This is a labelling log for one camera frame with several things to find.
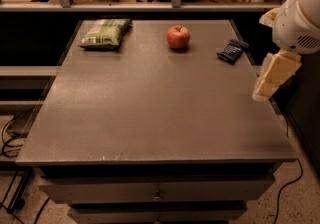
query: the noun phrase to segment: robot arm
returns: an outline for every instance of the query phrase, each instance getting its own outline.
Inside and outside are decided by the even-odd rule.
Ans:
[[[272,40],[280,47],[264,59],[252,98],[269,99],[301,66],[303,54],[320,51],[320,0],[287,0],[267,12],[260,23],[272,27]]]

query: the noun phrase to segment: green snack bag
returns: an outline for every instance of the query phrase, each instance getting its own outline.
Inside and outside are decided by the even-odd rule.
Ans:
[[[85,49],[115,49],[120,46],[130,19],[100,19],[84,35],[78,46]]]

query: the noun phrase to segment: floor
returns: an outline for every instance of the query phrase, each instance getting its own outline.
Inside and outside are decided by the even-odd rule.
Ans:
[[[311,224],[320,222],[320,180],[315,173],[308,156],[304,152],[299,139],[297,138],[294,129],[287,123],[284,117],[278,114],[279,123],[285,131],[288,131],[288,140],[295,148],[299,160],[303,168],[302,178],[294,184],[287,186],[280,197],[280,208],[278,216],[278,224]],[[12,116],[0,116],[0,130],[5,123],[10,120]],[[0,156],[0,163],[9,161],[3,156]],[[274,223],[276,209],[277,209],[277,196],[281,187],[288,182],[295,180],[301,173],[298,161],[284,163],[275,173],[276,182],[261,196],[259,200],[249,201],[247,203],[248,211],[243,214],[238,220],[230,221],[230,224],[264,224]],[[9,187],[14,172],[0,170],[0,200]],[[12,189],[8,194],[7,199],[3,202],[5,207],[8,206],[10,199],[13,196],[14,190],[21,178],[18,178],[13,183]],[[0,210],[0,224],[32,224],[35,223],[37,215],[47,199],[47,196],[42,193],[37,187],[39,177],[33,175],[24,194],[24,206],[20,210],[16,210],[14,215],[7,213],[1,206]],[[40,224],[75,224],[68,216],[68,206],[58,205],[52,201],[43,209],[38,222]]]

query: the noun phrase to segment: apple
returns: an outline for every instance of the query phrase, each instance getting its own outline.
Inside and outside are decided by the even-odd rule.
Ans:
[[[190,32],[184,26],[174,25],[167,31],[167,41],[172,49],[183,49],[190,41]]]

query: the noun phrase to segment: drawer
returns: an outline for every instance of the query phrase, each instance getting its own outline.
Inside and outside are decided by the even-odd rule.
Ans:
[[[107,178],[42,179],[39,186],[55,203],[89,204],[247,201],[259,198],[274,182],[272,175],[253,180],[157,180],[159,181],[115,181]]]
[[[241,202],[148,203],[80,206],[70,209],[68,215],[79,224],[214,223],[237,219],[245,211]]]

